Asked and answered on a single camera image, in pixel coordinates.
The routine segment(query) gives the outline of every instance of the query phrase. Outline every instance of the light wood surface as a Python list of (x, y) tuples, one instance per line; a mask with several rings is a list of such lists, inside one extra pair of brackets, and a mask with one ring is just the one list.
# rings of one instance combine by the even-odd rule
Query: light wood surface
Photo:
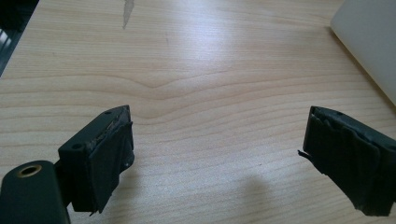
[(311, 105), (396, 138), (395, 106), (332, 33), (341, 0), (41, 0), (0, 80), (0, 177), (130, 105), (135, 164), (73, 223), (394, 223), (307, 160)]

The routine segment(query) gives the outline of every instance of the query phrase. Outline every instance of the wooden table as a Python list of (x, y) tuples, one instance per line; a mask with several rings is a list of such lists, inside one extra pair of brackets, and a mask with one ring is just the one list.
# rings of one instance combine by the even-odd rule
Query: wooden table
[(0, 176), (130, 105), (135, 164), (73, 223), (394, 223), (297, 156), (311, 105), (396, 138), (395, 106), (329, 27), (341, 4), (135, 0), (122, 29), (122, 0), (41, 0), (0, 80)]

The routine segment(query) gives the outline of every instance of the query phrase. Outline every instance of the scratch on table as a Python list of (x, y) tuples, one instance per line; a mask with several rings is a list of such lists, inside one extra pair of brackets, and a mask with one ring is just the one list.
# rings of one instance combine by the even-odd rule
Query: scratch on table
[(132, 9), (134, 9), (134, 0), (125, 0), (124, 6), (124, 24), (122, 28), (125, 30), (126, 24), (131, 17)]

